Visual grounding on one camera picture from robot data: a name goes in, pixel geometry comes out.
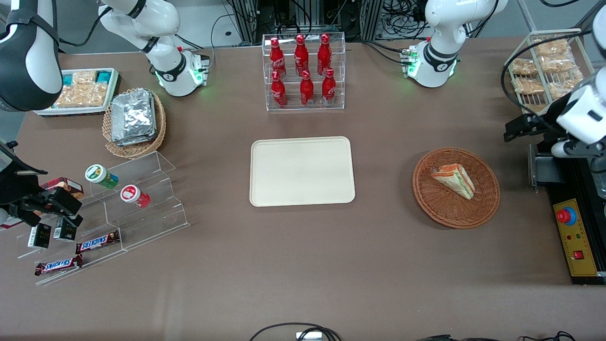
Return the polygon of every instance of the acrylic bottle rack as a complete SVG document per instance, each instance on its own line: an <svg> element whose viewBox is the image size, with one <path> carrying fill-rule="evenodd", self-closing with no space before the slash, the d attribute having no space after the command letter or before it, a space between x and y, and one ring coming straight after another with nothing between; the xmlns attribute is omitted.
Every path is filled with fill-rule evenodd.
<svg viewBox="0 0 606 341"><path fill-rule="evenodd" d="M314 101L312 107L304 107L301 104L301 77L298 76L295 68L295 47L297 33L288 33L280 35L263 35L263 43L261 49L263 52L263 77L265 82L265 105L268 111L284 111L284 110L319 110L319 109L343 109L345 107L345 34L343 32L331 32L330 49L332 51L332 59L330 66L335 70L335 103L330 106L322 104L322 81L324 76L318 75L318 48L320 47L321 33L306 34L305 46L309 52L309 71L311 73L311 81L313 82ZM286 97L288 104L281 109L273 100L271 94L271 66L270 39L278 37L280 48L284 53L284 61L286 64L286 78L282 79L286 87Z"/></svg>
<svg viewBox="0 0 606 341"><path fill-rule="evenodd" d="M76 230L75 241L51 238L48 249L32 249L27 247L29 233L17 237L17 256L27 264L27 270L31 272L36 285L57 282L189 226L183 204L175 197L170 178L166 174L174 168L158 152L108 168L110 173L118 177L119 183L113 189L90 183L91 196L81 200L82 207L78 211L84 221ZM149 194L151 202L147 207L138 208L135 204L122 201L120 190L128 184L134 184L143 193ZM52 226L54 231L56 220L55 216L45 215L41 222ZM74 257L76 243L116 230L120 233L120 241L82 253L84 264L81 268L51 272L40 277L34 275L38 263Z"/></svg>

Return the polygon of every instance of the yellow control panel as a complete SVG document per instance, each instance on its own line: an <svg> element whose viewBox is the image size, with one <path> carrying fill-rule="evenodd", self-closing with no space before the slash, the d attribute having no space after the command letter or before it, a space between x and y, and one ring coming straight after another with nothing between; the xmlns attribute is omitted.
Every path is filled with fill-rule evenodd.
<svg viewBox="0 0 606 341"><path fill-rule="evenodd" d="M596 276L596 264L591 254L585 226L581 220L576 199L553 205L560 238L572 276Z"/></svg>

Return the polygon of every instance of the coca-cola bottle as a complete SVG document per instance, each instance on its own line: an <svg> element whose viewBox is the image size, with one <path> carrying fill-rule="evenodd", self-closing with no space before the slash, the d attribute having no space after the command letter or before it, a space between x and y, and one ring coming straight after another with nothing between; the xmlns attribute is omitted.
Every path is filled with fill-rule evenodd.
<svg viewBox="0 0 606 341"><path fill-rule="evenodd" d="M271 59L271 67L274 71L277 71L280 78L286 77L286 63L284 62L284 52L280 49L280 42L278 37L273 37L271 40L271 52L269 59Z"/></svg>
<svg viewBox="0 0 606 341"><path fill-rule="evenodd" d="M320 37L320 48L318 49L318 75L324 76L326 68L330 67L330 58L332 51L330 50L330 36L326 33Z"/></svg>
<svg viewBox="0 0 606 341"><path fill-rule="evenodd" d="M309 70L303 70L303 80L301 81L301 104L304 107L313 107L313 83Z"/></svg>
<svg viewBox="0 0 606 341"><path fill-rule="evenodd" d="M286 87L284 86L284 83L282 83L278 71L272 72L271 78L273 79L273 83L271 84L271 94L273 95L273 100L280 107L280 109L284 109L286 108L286 104L288 104L288 99L286 99Z"/></svg>
<svg viewBox="0 0 606 341"><path fill-rule="evenodd" d="M309 52L305 46L305 36L297 35L297 47L295 47L295 66L299 77L303 77L303 71L309 70Z"/></svg>
<svg viewBox="0 0 606 341"><path fill-rule="evenodd" d="M322 104L331 107L335 103L335 70L332 67L326 69L326 77L322 82Z"/></svg>

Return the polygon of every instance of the brown tablecloth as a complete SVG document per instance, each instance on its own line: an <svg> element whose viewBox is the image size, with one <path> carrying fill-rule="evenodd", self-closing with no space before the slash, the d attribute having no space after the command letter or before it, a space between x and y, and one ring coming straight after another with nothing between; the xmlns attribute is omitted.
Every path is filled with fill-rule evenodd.
<svg viewBox="0 0 606 341"><path fill-rule="evenodd" d="M471 39L448 83L425 89L399 66L348 44L343 111L269 114L258 48L216 51L208 87L168 96L141 53L62 56L64 69L114 67L121 90L148 87L166 108L160 152L191 226L48 287L0 233L3 340L248 340L258 329L313 322L346 341L436 334L503 341L560 329L604 340L604 288L571 286L547 196L527 184L526 146L504 143L520 114L499 72L521 38ZM406 42L394 46L408 46ZM255 208L250 146L260 139L343 135L351 141L350 204ZM50 176L123 162L104 148L101 117L29 114L19 156ZM445 146L482 157L501 185L486 225L444 228L416 204L411 173ZM294 340L300 328L259 340Z"/></svg>

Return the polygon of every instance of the white tray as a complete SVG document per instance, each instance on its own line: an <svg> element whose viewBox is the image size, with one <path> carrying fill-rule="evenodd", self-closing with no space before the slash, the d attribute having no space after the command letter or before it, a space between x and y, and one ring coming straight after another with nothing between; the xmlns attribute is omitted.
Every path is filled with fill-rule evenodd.
<svg viewBox="0 0 606 341"><path fill-rule="evenodd" d="M344 204L356 197L346 137L259 140L250 152L253 206Z"/></svg>
<svg viewBox="0 0 606 341"><path fill-rule="evenodd" d="M111 67L100 68L100 69L79 69L79 70L61 70L61 75L72 75L76 71L108 71L111 72L110 82L107 84L107 93L105 94L105 100L103 105L100 107L83 107L83 108L48 108L44 110L34 110L40 116L78 116L91 113L104 113L108 106L112 103L114 92L116 92L116 85L118 83L118 71Z"/></svg>

